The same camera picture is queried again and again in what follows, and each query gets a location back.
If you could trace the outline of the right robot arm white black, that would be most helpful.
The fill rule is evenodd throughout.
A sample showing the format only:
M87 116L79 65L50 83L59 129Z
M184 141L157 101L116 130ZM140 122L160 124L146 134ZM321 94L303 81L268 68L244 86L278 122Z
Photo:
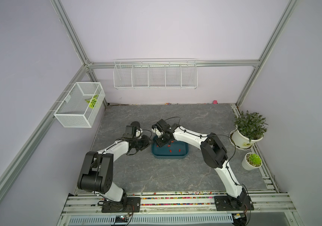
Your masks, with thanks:
M229 165L227 150L216 134L200 134L177 124L166 127L155 124L152 132L156 134L155 142L159 147L170 141L181 141L200 149L204 162L220 177L228 197L242 199L247 196L248 193L235 178Z

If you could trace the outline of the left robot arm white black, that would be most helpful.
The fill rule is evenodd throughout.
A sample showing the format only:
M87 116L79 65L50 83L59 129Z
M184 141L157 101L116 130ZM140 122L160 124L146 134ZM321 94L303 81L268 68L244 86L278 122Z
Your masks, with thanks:
M139 138L117 140L112 145L96 152L89 151L81 167L77 188L99 194L111 202L125 202L124 189L113 182L114 162L132 149L138 152L149 145L150 138L142 135Z

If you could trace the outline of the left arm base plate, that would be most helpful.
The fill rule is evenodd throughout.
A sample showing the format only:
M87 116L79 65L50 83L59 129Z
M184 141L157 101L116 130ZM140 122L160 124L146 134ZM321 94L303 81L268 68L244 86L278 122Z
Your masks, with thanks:
M141 199L139 197L126 197L120 202L104 201L102 213L140 212Z

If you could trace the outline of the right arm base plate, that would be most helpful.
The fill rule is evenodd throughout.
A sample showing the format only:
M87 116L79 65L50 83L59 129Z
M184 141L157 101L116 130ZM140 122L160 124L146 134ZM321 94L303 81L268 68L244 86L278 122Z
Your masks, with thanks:
M234 198L231 196L215 196L215 206L217 211L253 211L254 205L249 196Z

